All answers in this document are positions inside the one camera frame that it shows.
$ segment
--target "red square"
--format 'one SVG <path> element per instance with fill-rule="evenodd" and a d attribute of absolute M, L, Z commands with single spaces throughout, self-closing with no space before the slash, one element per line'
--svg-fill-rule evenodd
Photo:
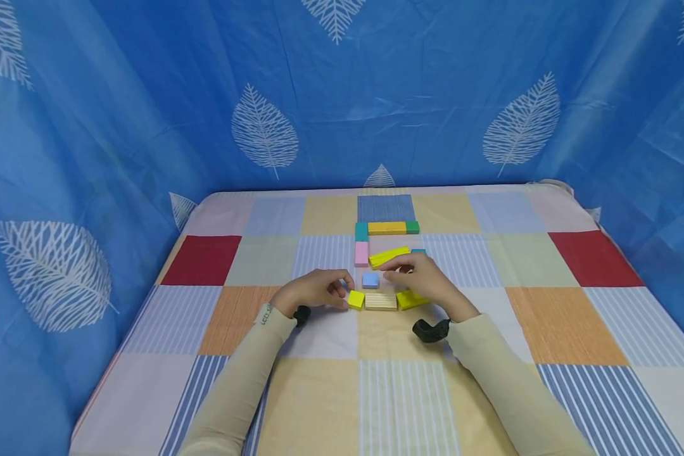
<path fill-rule="evenodd" d="M 186 236 L 163 285 L 224 285 L 241 236 Z"/>
<path fill-rule="evenodd" d="M 638 274 L 602 232 L 549 235 L 581 287 L 643 287 Z"/>

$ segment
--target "green block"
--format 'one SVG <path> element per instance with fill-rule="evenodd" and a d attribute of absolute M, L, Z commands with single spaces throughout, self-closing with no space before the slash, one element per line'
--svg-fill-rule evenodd
<path fill-rule="evenodd" d="M 367 242 L 367 224 L 355 224 L 355 242 Z"/>
<path fill-rule="evenodd" d="M 420 234 L 421 227 L 418 221 L 405 222 L 405 233 L 406 234 Z"/>

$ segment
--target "yellow rectangular block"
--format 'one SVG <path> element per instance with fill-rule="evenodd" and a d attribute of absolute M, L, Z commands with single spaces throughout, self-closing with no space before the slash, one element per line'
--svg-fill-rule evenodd
<path fill-rule="evenodd" d="M 384 234 L 407 234 L 408 229 L 405 222 L 369 222 L 367 224 L 367 235 L 384 235 Z"/>
<path fill-rule="evenodd" d="M 395 294 L 366 293 L 365 308 L 367 310 L 398 310 L 398 304 L 395 302 Z"/>
<path fill-rule="evenodd" d="M 428 299 L 425 299 L 419 294 L 413 293 L 412 289 L 406 289 L 400 293 L 395 293 L 398 297 L 398 308 L 400 310 L 408 310 L 409 308 L 418 307 L 422 304 L 428 303 Z"/>
<path fill-rule="evenodd" d="M 405 255 L 406 253 L 410 253 L 408 246 L 402 246 L 401 248 L 393 250 L 381 251 L 380 253 L 370 256 L 370 266 L 372 266 L 372 269 L 377 269 L 382 263 L 390 261 L 398 255 Z"/>
<path fill-rule="evenodd" d="M 355 310 L 362 310 L 362 305 L 365 303 L 365 293 L 360 293 L 354 289 L 350 290 L 350 296 L 347 297 L 347 304 L 350 308 Z"/>

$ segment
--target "bed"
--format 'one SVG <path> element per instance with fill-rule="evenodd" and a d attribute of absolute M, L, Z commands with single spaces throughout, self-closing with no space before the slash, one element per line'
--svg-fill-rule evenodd
<path fill-rule="evenodd" d="M 259 311 L 314 268 L 357 284 L 356 222 L 416 220 L 425 249 L 598 455 L 684 454 L 684 335 L 566 186 L 214 193 L 189 217 L 72 436 L 70 454 L 171 456 Z M 383 280 L 380 293 L 390 284 Z M 314 309 L 279 359 L 245 455 L 515 455 L 437 306 Z"/>

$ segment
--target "person's left hand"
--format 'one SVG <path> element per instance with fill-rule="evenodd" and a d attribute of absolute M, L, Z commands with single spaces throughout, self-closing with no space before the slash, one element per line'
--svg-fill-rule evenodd
<path fill-rule="evenodd" d="M 346 269 L 314 269 L 285 284 L 269 302 L 289 318 L 299 306 L 347 308 L 343 299 L 346 291 L 340 280 L 347 283 L 348 289 L 355 289 L 355 281 Z"/>

